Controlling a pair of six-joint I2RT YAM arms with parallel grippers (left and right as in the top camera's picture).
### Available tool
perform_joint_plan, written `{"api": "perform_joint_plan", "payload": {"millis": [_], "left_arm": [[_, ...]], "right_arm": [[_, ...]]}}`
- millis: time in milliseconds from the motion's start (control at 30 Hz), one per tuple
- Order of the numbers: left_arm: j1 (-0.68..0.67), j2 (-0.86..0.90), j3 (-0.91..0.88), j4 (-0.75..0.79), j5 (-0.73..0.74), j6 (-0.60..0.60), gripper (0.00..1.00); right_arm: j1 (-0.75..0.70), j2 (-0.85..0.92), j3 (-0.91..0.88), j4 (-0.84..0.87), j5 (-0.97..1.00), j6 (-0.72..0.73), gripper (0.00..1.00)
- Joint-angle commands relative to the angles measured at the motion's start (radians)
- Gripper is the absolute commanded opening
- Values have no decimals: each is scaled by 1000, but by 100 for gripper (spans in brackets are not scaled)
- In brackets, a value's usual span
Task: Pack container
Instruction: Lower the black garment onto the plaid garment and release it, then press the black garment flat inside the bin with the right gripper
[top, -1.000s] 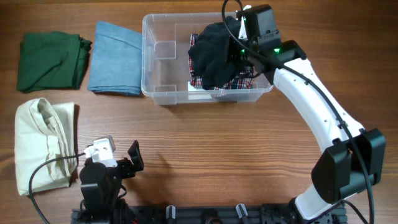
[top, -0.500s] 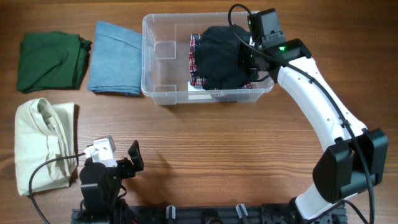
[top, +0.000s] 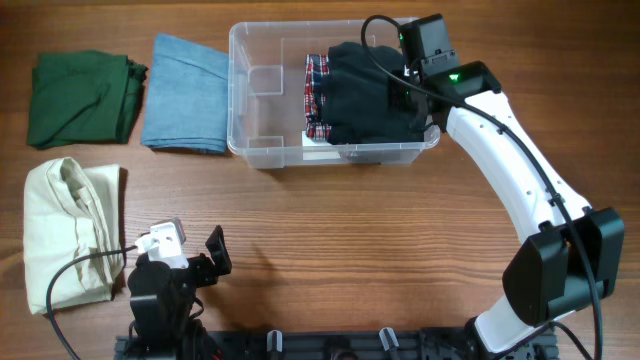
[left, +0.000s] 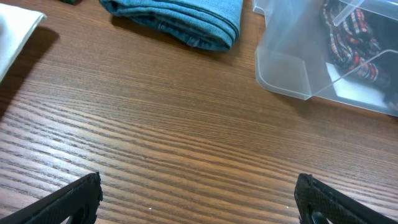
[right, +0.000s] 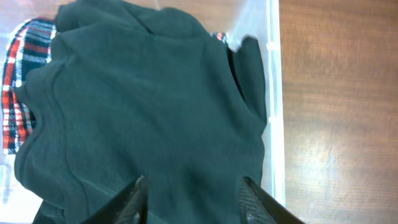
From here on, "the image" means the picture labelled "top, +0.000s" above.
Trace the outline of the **black garment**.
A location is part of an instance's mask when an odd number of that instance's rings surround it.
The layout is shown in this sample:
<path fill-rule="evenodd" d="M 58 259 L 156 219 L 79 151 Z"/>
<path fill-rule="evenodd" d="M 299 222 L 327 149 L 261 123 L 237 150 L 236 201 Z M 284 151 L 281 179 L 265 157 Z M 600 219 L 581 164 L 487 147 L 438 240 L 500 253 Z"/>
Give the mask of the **black garment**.
<path fill-rule="evenodd" d="M 393 83 L 354 42 L 328 52 L 329 73 L 322 80 L 322 122 L 332 145 L 422 142 L 425 120 L 390 103 Z"/>

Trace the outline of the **red navy plaid garment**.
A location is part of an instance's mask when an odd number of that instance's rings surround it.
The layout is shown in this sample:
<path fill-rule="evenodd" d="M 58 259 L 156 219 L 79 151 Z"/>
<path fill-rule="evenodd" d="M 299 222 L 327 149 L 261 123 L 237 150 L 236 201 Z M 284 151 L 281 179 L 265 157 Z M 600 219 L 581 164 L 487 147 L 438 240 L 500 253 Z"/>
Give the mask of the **red navy plaid garment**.
<path fill-rule="evenodd" d="M 304 112 L 305 135 L 313 141 L 326 141 L 331 126 L 322 118 L 322 109 L 326 102 L 322 81 L 329 74 L 327 55 L 308 54 L 305 59 Z"/>

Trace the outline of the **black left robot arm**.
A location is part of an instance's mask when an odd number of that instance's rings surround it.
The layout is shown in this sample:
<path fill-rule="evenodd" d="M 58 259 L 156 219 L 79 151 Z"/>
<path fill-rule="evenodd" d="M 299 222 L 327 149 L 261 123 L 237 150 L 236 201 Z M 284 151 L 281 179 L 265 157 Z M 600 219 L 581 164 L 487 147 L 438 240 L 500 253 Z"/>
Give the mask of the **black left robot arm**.
<path fill-rule="evenodd" d="M 188 258 L 181 223 L 158 223 L 136 240 L 139 257 L 128 278 L 134 321 L 120 359 L 222 359 L 222 350 L 199 319 L 196 290 L 228 275 L 232 262 L 221 226 L 205 241 L 208 254 Z"/>

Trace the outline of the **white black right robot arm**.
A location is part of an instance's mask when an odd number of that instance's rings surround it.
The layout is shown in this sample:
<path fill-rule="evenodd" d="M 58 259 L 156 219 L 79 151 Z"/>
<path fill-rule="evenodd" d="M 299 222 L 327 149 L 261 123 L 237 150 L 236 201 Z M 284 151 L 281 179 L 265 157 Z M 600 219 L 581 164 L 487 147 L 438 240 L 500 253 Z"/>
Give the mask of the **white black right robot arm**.
<path fill-rule="evenodd" d="M 615 289 L 625 232 L 618 213 L 593 209 L 558 175 L 483 63 L 390 77 L 403 101 L 426 106 L 434 125 L 471 156 L 520 242 L 502 275 L 504 294 L 490 309 L 462 328 L 422 331 L 429 356 L 447 349 L 462 359 L 515 352 L 546 359 L 547 339 L 561 330 L 584 358 L 601 358 L 601 302 Z"/>

